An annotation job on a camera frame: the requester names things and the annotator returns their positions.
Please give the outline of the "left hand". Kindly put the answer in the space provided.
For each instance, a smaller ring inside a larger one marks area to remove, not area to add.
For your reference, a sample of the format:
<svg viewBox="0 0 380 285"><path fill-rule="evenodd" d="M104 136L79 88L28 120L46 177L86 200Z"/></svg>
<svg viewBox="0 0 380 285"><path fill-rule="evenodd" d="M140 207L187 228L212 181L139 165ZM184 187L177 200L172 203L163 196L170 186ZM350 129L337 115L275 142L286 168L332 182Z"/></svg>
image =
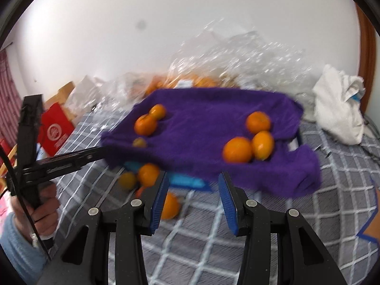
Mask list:
<svg viewBox="0 0 380 285"><path fill-rule="evenodd" d="M52 235L58 225L58 208L60 202L57 199L57 187L55 183L45 185L39 192L42 205L34 210L25 203L28 213L34 221L35 228L40 236ZM31 244L32 227L23 212L21 204L16 196L11 197L11 205L14 212L14 224L19 233Z"/></svg>

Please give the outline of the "light blue forearm sleeve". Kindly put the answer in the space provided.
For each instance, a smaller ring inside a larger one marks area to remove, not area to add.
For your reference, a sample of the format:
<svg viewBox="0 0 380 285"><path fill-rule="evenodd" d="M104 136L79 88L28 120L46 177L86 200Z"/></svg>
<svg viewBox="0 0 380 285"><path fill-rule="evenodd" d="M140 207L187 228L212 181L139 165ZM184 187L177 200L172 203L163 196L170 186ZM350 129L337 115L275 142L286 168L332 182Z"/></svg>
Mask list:
<svg viewBox="0 0 380 285"><path fill-rule="evenodd" d="M33 247L18 231L11 212L4 223L1 246L19 276L26 284L37 284L47 262L46 254Z"/></svg>

